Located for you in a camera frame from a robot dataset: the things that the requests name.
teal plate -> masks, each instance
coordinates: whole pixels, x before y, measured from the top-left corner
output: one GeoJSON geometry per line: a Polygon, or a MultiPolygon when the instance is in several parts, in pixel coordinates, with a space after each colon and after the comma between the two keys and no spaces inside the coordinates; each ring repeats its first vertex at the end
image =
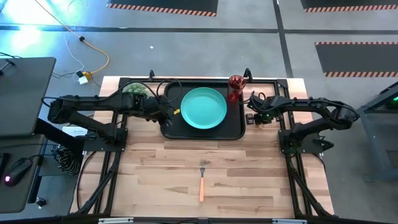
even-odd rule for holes
{"type": "Polygon", "coordinates": [[[182,99],[181,114],[194,128],[214,128],[225,118],[226,102],[223,95],[212,88],[196,88],[182,99]]]}

black tray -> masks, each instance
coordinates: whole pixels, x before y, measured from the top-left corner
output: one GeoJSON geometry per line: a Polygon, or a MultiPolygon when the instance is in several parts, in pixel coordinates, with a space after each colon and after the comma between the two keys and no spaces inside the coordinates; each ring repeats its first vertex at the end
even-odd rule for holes
{"type": "MultiPolygon", "coordinates": [[[[208,87],[217,90],[226,99],[228,93],[228,82],[220,81],[182,81],[181,95],[171,103],[175,109],[180,109],[183,97],[191,90],[199,87],[208,87]]],[[[177,96],[180,86],[177,83],[169,83],[164,90],[168,99],[177,96]]],[[[172,118],[173,126],[162,129],[162,134],[170,139],[210,139],[210,140],[235,140],[243,136],[246,127],[244,122],[244,105],[227,102],[227,113],[224,120],[211,129],[197,129],[190,126],[181,113],[172,118]]]]}

orange fork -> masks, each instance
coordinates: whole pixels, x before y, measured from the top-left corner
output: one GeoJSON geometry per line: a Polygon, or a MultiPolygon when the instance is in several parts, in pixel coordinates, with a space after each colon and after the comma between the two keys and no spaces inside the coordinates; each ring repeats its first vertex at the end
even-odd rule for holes
{"type": "Polygon", "coordinates": [[[205,174],[205,169],[206,169],[206,163],[204,159],[200,160],[200,173],[201,173],[201,178],[200,178],[200,192],[199,192],[199,202],[203,202],[205,200],[205,184],[204,184],[204,178],[203,174],[205,174]]]}

concrete floor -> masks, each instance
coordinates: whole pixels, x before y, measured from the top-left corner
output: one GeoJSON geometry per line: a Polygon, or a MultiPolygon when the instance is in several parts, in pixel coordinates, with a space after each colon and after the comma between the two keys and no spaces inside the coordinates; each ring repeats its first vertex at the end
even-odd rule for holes
{"type": "MultiPolygon", "coordinates": [[[[66,13],[69,0],[40,2],[66,24],[97,29],[98,32],[82,32],[81,35],[111,57],[109,66],[96,74],[98,83],[104,75],[147,75],[150,69],[157,75],[229,77],[242,74],[249,67],[255,77],[287,76],[279,35],[255,33],[255,29],[278,28],[273,0],[219,0],[216,18],[123,11],[106,8],[106,0],[87,1],[87,6],[84,0],[75,1],[69,9],[69,16],[66,13]],[[99,27],[229,28],[246,31],[101,32],[99,27]]],[[[305,13],[298,0],[279,0],[279,6],[285,29],[398,30],[398,11],[305,13]]],[[[20,6],[18,0],[9,0],[0,13],[0,26],[16,24],[58,25],[34,1],[20,6]]],[[[285,36],[293,76],[305,79],[310,96],[341,100],[358,108],[397,81],[396,78],[324,77],[314,46],[316,41],[398,41],[398,35],[381,35],[382,32],[379,35],[330,33],[285,36]]],[[[74,72],[80,68],[68,53],[64,32],[42,32],[34,26],[22,26],[19,31],[0,30],[0,36],[2,52],[21,57],[56,57],[57,73],[74,72]]],[[[101,54],[84,46],[74,35],[67,34],[66,37],[71,51],[87,70],[97,69],[105,62],[101,54]]],[[[47,96],[95,95],[98,92],[99,88],[93,83],[80,86],[71,78],[52,78],[47,96]]],[[[47,109],[43,108],[40,117],[45,118],[46,114],[47,109]]],[[[335,143],[335,147],[325,153],[324,160],[336,214],[343,218],[397,223],[398,183],[362,181],[362,175],[374,172],[374,167],[361,122],[356,122],[350,130],[327,131],[325,134],[327,140],[335,143]]],[[[46,169],[51,172],[56,167],[46,166],[46,169]]],[[[41,210],[27,206],[22,213],[0,215],[0,220],[66,214],[75,181],[76,178],[62,175],[47,177],[40,186],[39,197],[43,195],[53,206],[45,206],[41,210]]]]}

black floor mat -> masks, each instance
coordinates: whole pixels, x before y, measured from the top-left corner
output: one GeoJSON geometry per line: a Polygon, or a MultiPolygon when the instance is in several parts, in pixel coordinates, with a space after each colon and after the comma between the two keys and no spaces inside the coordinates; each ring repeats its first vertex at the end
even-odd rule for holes
{"type": "Polygon", "coordinates": [[[326,77],[396,77],[398,42],[316,42],[326,77]]]}
{"type": "Polygon", "coordinates": [[[396,0],[301,0],[305,12],[341,12],[397,9],[396,0]]]}
{"type": "Polygon", "coordinates": [[[218,0],[109,0],[107,7],[215,17],[218,0]]]}

